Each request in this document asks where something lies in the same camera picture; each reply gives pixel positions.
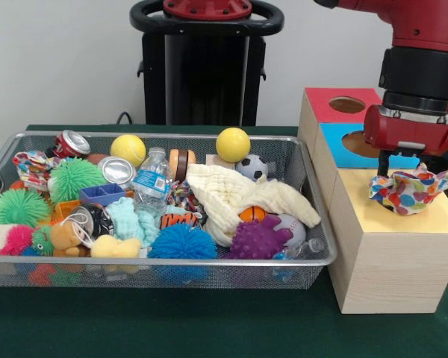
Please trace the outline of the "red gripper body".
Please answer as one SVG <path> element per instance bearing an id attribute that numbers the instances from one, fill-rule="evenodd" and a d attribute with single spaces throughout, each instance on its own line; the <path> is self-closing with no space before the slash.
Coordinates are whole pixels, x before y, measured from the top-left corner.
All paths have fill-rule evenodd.
<path id="1" fill-rule="evenodd" d="M 441 156 L 448 150 L 448 114 L 433 116 L 374 104 L 365 115 L 364 140 L 380 150 L 401 148 Z"/>

